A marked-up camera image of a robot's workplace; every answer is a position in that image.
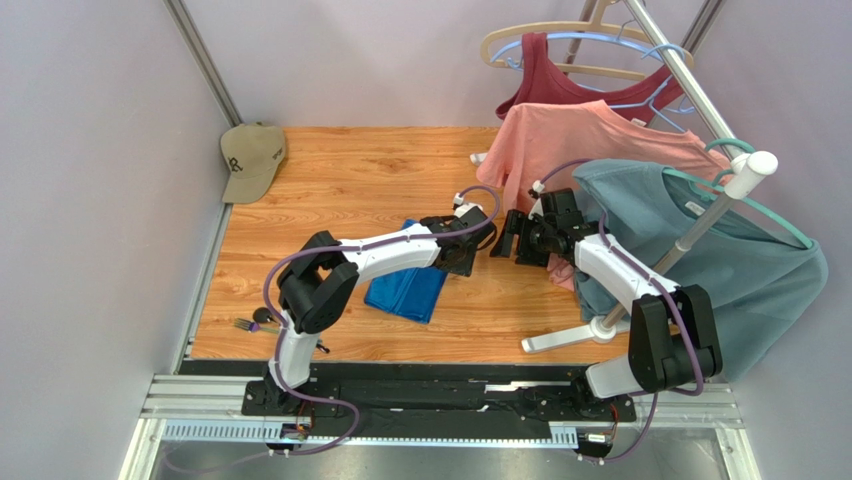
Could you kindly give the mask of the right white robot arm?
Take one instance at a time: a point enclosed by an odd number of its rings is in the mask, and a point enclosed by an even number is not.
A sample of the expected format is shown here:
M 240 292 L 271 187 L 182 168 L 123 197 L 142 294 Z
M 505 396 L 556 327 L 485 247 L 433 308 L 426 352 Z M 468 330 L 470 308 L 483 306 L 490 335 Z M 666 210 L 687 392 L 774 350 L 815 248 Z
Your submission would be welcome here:
M 508 213 L 493 257 L 531 265 L 551 254 L 571 260 L 625 308 L 626 354 L 590 366 L 586 383 L 601 399 L 663 391 L 698 396 L 723 359 L 708 293 L 652 271 L 622 248 L 602 221 L 577 212 Z

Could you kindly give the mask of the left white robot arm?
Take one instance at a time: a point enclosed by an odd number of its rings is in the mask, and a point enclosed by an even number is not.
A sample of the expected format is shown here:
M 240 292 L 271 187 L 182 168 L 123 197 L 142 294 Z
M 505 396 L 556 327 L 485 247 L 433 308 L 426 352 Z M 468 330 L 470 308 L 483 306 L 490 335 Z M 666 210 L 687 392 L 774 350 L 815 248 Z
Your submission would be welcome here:
M 366 239 L 313 235 L 276 263 L 263 283 L 265 306 L 282 323 L 268 363 L 275 387 L 293 395 L 307 382 L 321 333 L 341 318 L 357 286 L 414 268 L 469 276 L 480 242 L 494 229 L 490 220 L 468 224 L 446 217 Z

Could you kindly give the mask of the blue cloth napkin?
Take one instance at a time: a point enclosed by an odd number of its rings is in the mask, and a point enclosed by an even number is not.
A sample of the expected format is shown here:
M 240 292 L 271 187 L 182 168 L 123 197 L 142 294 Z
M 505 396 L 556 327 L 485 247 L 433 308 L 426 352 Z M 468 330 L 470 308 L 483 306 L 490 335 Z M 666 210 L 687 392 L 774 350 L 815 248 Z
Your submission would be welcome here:
M 440 247 L 435 239 L 416 239 L 428 228 L 409 219 L 402 229 L 378 237 L 361 259 L 359 270 L 371 278 L 364 303 L 421 324 L 430 322 L 447 273 L 434 266 Z

